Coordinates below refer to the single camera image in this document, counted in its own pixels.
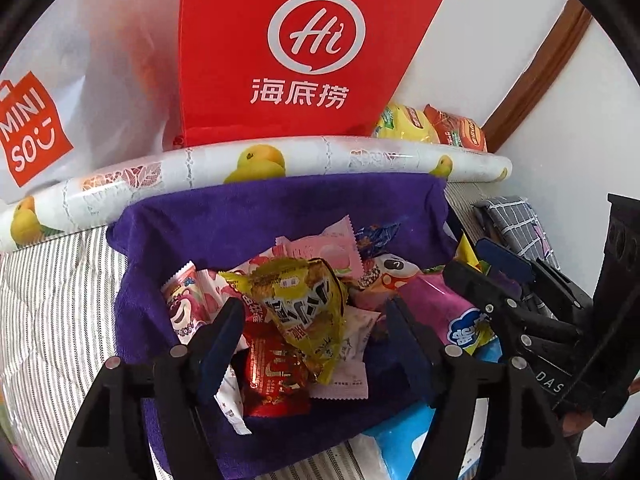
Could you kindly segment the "person right hand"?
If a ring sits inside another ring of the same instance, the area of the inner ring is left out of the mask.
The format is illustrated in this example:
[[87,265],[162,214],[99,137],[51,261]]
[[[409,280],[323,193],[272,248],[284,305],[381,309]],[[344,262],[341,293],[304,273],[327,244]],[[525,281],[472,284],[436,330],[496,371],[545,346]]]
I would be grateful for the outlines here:
[[[628,393],[633,396],[640,390],[640,377],[634,378],[634,381],[628,388]],[[562,434],[564,437],[571,437],[580,434],[594,423],[594,418],[590,412],[585,413],[568,413],[562,418]]]

